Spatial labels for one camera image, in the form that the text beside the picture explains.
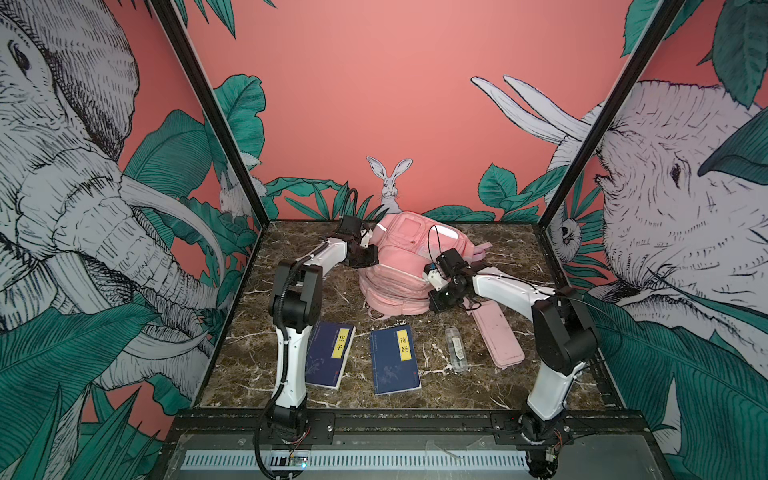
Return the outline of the pink student backpack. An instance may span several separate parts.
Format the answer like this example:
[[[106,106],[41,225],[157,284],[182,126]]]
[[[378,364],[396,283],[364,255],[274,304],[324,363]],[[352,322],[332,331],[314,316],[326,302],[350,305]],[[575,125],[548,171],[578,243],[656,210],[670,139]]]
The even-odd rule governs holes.
[[[370,244],[378,263],[358,271],[369,312],[382,319],[429,310],[432,284],[424,273],[454,248],[468,263],[484,259],[492,244],[474,244],[461,230],[413,212],[387,214],[373,229]]]

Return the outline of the dark blue book yellow label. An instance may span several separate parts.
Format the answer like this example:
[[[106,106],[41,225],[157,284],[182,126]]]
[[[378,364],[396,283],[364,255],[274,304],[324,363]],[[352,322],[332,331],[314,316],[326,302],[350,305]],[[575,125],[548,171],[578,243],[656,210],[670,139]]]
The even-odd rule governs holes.
[[[421,388],[410,325],[374,330],[370,334],[374,394],[390,395]]]

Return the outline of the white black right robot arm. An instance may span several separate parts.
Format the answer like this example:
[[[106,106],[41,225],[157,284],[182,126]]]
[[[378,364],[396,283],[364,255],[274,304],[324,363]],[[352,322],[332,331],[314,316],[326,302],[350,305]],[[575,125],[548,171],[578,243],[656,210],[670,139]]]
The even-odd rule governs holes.
[[[570,287],[555,290],[535,285],[495,267],[471,267],[465,262],[447,271],[429,264],[423,278],[432,285],[428,298],[433,312],[457,306],[474,294],[532,321],[540,366],[517,430],[532,445],[558,442],[563,434],[566,398],[600,342],[589,306],[579,292]]]

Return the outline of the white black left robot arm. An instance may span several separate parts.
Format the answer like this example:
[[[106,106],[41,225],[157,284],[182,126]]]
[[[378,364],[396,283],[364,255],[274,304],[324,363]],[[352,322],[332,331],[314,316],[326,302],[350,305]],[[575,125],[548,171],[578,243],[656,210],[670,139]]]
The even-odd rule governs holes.
[[[309,430],[306,358],[322,309],[324,276],[338,265],[361,269],[377,263],[376,245],[332,236],[304,256],[278,264],[269,305],[277,335],[277,367],[273,393],[264,408],[271,426],[296,437]]]

